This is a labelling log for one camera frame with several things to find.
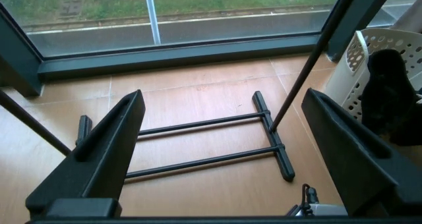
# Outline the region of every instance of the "dark fabric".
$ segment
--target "dark fabric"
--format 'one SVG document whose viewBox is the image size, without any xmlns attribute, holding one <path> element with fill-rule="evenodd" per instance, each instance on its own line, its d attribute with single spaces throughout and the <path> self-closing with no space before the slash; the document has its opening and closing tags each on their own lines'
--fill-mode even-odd
<svg viewBox="0 0 422 224">
<path fill-rule="evenodd" d="M 387 135 L 399 146 L 422 145 L 418 131 L 422 107 L 407 79 L 405 63 L 393 49 L 369 57 L 370 78 L 361 97 L 362 124 L 377 135 Z"/>
</svg>

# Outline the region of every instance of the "tiled floor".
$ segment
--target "tiled floor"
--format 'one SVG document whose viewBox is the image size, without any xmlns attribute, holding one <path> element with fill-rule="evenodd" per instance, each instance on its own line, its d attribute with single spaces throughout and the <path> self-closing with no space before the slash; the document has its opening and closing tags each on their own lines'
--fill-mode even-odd
<svg viewBox="0 0 422 224">
<path fill-rule="evenodd" d="M 73 149 L 80 115 L 89 115 L 96 124 L 136 89 L 146 102 L 141 129 L 254 113 L 251 98 L 257 90 L 274 118 L 306 59 L 303 55 L 58 82 L 46 85 L 36 99 L 8 93 Z M 322 56 L 305 87 L 322 89 L 334 67 Z M 303 95 L 301 90 L 278 127 L 296 172 L 292 183 L 283 180 L 271 155 L 145 177 L 124 186 L 123 215 L 281 215 L 300 202 L 304 182 L 317 188 L 321 202 L 341 204 L 301 111 Z M 23 223 L 28 220 L 25 197 L 63 156 L 1 108 L 0 130 L 0 222 Z M 267 146 L 256 120 L 151 136 L 139 140 L 129 171 Z"/>
</svg>

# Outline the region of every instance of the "window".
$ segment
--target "window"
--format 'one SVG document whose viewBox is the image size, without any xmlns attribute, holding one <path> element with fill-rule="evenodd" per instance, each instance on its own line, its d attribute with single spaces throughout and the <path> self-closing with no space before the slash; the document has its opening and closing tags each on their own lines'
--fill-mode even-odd
<svg viewBox="0 0 422 224">
<path fill-rule="evenodd" d="M 319 32 L 336 1 L 0 0 L 44 57 L 156 45 L 150 17 L 161 44 Z"/>
<path fill-rule="evenodd" d="M 416 0 L 387 0 L 368 27 L 393 25 Z"/>
</svg>

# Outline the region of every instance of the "laundry basket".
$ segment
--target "laundry basket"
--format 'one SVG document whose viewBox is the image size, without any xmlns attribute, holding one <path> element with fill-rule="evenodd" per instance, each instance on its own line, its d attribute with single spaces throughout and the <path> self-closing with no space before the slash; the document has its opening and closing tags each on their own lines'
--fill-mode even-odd
<svg viewBox="0 0 422 224">
<path fill-rule="evenodd" d="M 422 87 L 421 34 L 379 28 L 356 31 L 325 87 L 325 94 L 359 121 L 362 118 L 361 95 L 369 81 L 368 58 L 380 49 L 399 51 L 413 88 Z"/>
</svg>

